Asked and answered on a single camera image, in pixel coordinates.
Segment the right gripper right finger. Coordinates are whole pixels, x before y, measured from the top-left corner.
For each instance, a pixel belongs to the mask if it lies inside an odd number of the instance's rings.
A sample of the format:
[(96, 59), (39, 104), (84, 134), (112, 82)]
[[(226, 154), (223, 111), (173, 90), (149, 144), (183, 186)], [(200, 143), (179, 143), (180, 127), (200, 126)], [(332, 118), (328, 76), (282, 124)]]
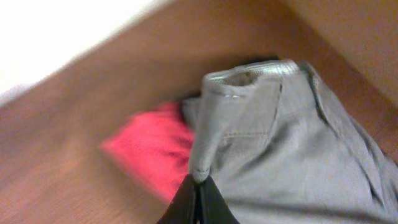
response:
[(239, 224), (210, 176), (198, 189), (201, 224)]

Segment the grey shorts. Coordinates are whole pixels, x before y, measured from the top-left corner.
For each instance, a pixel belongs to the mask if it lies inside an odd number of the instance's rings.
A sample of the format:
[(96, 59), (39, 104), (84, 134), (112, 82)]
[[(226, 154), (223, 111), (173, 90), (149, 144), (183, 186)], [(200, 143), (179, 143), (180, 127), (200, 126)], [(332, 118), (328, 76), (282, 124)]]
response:
[(397, 164), (306, 63), (214, 72), (182, 104), (189, 171), (240, 223), (396, 223)]

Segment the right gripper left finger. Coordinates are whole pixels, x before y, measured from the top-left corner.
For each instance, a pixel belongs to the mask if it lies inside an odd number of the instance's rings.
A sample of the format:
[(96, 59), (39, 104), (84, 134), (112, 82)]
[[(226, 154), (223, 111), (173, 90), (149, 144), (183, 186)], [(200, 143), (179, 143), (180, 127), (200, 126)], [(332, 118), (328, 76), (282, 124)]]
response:
[(191, 175), (186, 175), (157, 224), (194, 224), (195, 204), (195, 181)]

